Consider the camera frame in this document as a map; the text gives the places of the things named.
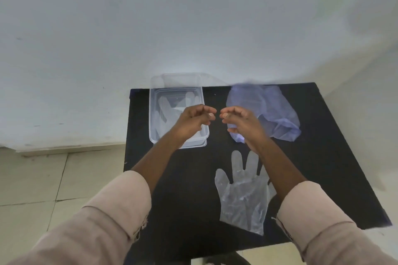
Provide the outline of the person's left hand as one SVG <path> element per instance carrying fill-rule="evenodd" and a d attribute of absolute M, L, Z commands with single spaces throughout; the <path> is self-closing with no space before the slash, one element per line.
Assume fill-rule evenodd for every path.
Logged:
<path fill-rule="evenodd" d="M 168 133 L 172 134 L 182 146 L 193 135 L 201 131 L 202 126 L 204 126 L 200 124 L 200 115 L 203 113 L 213 113 L 215 115 L 216 112 L 215 108 L 203 104 L 186 107 Z"/>

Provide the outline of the person's right hand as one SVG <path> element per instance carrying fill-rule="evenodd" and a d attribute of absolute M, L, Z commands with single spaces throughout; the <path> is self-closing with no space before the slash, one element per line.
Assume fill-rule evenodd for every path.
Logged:
<path fill-rule="evenodd" d="M 238 116 L 238 124 L 228 127 L 228 132 L 240 134 L 244 138 L 244 143 L 256 154 L 259 154 L 268 140 L 258 118 L 248 109 L 240 106 L 225 107 L 221 113 L 235 113 Z"/>

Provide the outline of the person's left forearm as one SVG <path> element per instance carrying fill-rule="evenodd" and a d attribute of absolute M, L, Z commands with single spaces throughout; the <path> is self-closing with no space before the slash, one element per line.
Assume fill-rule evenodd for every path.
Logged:
<path fill-rule="evenodd" d="M 123 265 L 146 227 L 153 191 L 182 142 L 168 132 L 130 171 L 7 265 Z"/>

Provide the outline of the person's right forearm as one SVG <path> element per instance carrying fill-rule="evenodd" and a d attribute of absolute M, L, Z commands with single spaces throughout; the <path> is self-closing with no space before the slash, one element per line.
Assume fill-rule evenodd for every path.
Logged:
<path fill-rule="evenodd" d="M 282 199 L 277 223 L 307 265 L 398 265 L 269 138 L 248 141 Z"/>

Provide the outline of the blue disposable cap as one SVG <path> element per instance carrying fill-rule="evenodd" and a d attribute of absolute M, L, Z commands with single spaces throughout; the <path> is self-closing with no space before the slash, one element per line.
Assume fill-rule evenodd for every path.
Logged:
<path fill-rule="evenodd" d="M 298 115 L 276 85 L 234 85 L 226 106 L 250 110 L 269 137 L 294 142 L 301 135 Z"/>

